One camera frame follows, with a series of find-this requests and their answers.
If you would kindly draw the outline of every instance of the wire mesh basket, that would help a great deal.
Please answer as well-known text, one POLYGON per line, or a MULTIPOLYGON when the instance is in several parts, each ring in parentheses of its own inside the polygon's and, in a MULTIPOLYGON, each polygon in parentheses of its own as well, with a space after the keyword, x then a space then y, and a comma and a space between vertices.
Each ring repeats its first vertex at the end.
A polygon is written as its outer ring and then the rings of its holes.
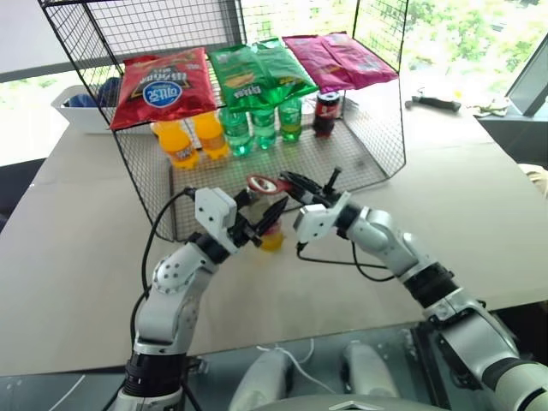
MULTIPOLYGON (((346 31, 399 72, 407 0, 39 0, 47 20, 107 123, 114 107, 98 101, 110 77, 122 77, 123 60, 166 55, 204 46, 207 51, 276 36, 346 31)), ((222 103, 210 70, 217 106, 222 103)), ((146 215, 152 221, 169 197, 185 186, 220 187, 236 194, 246 176, 277 176, 291 170, 326 181, 334 166, 343 173, 340 190, 363 188, 392 177, 405 165, 399 80, 345 92, 341 115, 328 140, 311 128, 315 96, 304 98, 298 144, 278 142, 248 158, 211 161, 202 152, 196 170, 170 166, 152 133, 144 128, 114 132, 123 161, 146 215)), ((191 121, 184 128, 195 134, 191 121)), ((199 226, 194 206, 178 200, 157 234, 184 241, 199 226)))

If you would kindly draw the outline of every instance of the table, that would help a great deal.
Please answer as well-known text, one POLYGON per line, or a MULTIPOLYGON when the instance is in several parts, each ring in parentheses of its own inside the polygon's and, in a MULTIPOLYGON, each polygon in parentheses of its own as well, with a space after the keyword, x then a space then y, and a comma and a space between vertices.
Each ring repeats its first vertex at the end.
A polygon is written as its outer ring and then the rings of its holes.
MULTIPOLYGON (((354 200, 391 212, 489 308, 545 299, 548 205, 534 185, 464 112, 414 107, 404 125, 408 164, 354 200)), ((246 247, 223 264, 190 354, 421 319, 400 283, 296 259, 294 218, 281 252, 246 247)), ((149 229, 112 137, 69 127, 0 235, 0 373, 123 364, 149 229)), ((150 266, 177 247, 157 239, 150 266)), ((306 254, 351 255, 336 236, 306 254)))

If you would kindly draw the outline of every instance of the bottle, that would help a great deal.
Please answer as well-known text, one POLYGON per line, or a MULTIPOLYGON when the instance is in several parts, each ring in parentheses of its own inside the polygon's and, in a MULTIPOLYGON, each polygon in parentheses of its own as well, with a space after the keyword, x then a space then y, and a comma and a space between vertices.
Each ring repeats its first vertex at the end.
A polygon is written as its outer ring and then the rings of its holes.
POLYGON ((247 156, 253 148, 253 137, 249 133, 246 113, 231 113, 228 108, 221 109, 219 115, 223 124, 224 138, 236 157, 247 156))
POLYGON ((276 142, 276 127, 274 125, 274 109, 254 110, 251 112, 253 137, 263 150, 276 142))
POLYGON ((301 137, 301 109, 300 98, 290 98, 278 106, 277 114, 280 118, 283 141, 298 141, 301 137))
POLYGON ((215 117, 215 111, 204 114, 198 114, 192 117, 194 121, 194 131, 200 140, 202 149, 207 153, 211 160, 217 160, 228 156, 229 145, 223 136, 223 128, 215 117))
POLYGON ((329 138, 335 127, 341 95, 338 92, 327 92, 318 94, 316 98, 316 114, 312 123, 312 128, 316 132, 316 137, 329 138))
POLYGON ((160 147, 170 158, 174 167, 193 169, 200 156, 192 145, 188 134, 181 128, 179 120, 173 122, 155 122, 151 124, 152 132, 158 136, 160 147))

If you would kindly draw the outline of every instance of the green chip bag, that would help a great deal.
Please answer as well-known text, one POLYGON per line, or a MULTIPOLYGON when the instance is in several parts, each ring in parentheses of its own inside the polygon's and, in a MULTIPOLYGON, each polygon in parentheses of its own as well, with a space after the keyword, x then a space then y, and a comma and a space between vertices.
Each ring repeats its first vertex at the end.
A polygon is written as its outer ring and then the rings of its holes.
POLYGON ((230 111, 274 108, 318 88, 278 39, 237 45, 208 56, 230 111))

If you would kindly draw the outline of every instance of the white cable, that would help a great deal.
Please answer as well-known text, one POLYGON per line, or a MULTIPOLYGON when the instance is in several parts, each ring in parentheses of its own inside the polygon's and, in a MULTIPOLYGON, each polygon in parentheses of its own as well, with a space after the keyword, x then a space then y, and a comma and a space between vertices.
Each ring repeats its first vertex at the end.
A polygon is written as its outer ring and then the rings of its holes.
POLYGON ((305 356, 305 358, 300 360, 299 364, 304 364, 305 362, 310 360, 312 358, 312 354, 314 354, 314 339, 313 338, 310 339, 310 350, 308 351, 307 356, 305 356))
MULTIPOLYGON (((280 346, 276 343, 274 344, 274 348, 267 348, 263 347, 262 345, 256 346, 259 351, 271 351, 272 349, 280 348, 280 346)), ((299 364, 304 364, 308 360, 312 358, 312 355, 314 354, 314 339, 310 338, 310 349, 308 350, 307 355, 302 360, 299 360, 299 364)))
POLYGON ((321 381, 317 380, 316 378, 312 377, 308 372, 303 370, 302 367, 301 367, 301 364, 307 362, 308 360, 310 360, 310 358, 312 357, 312 355, 314 353, 314 339, 313 338, 310 339, 310 350, 308 351, 307 356, 305 358, 303 358, 301 361, 297 361, 297 359, 287 349, 284 349, 284 348, 281 348, 281 347, 265 348, 265 347, 261 347, 260 345, 258 345, 257 349, 259 351, 265 351, 265 352, 266 351, 272 351, 273 349, 277 349, 278 351, 281 351, 282 353, 286 354, 289 357, 291 362, 293 362, 293 364, 295 365, 295 368, 297 369, 297 371, 300 372, 301 375, 304 378, 306 378, 309 381, 312 381, 313 383, 319 385, 324 390, 329 391, 331 394, 336 394, 336 392, 334 390, 332 390, 329 385, 324 384, 321 381))
POLYGON ((78 381, 76 381, 76 382, 74 383, 74 385, 72 386, 72 388, 71 388, 70 390, 68 390, 67 393, 66 393, 64 396, 62 396, 61 399, 60 399, 59 401, 57 401, 57 402, 53 405, 53 407, 51 407, 48 411, 53 411, 54 409, 56 409, 57 407, 59 407, 59 405, 61 405, 61 403, 62 403, 63 401, 65 401, 65 400, 67 399, 67 397, 68 397, 70 394, 72 394, 72 391, 76 390, 76 387, 77 387, 78 385, 80 385, 80 383, 84 380, 85 377, 86 377, 86 374, 83 374, 83 375, 78 379, 78 381))
POLYGON ((329 391, 331 394, 336 394, 336 392, 334 390, 332 390, 327 384, 324 384, 322 383, 321 381, 317 380, 316 378, 312 377, 310 374, 308 374, 305 370, 302 369, 301 367, 301 364, 299 364, 299 361, 297 361, 297 359, 287 350, 287 349, 283 349, 283 348, 275 348, 279 351, 282 351, 284 354, 286 354, 289 359, 293 362, 293 364, 295 365, 295 368, 301 373, 301 375, 312 381, 313 383, 319 385, 320 387, 322 387, 324 390, 327 390, 329 391))

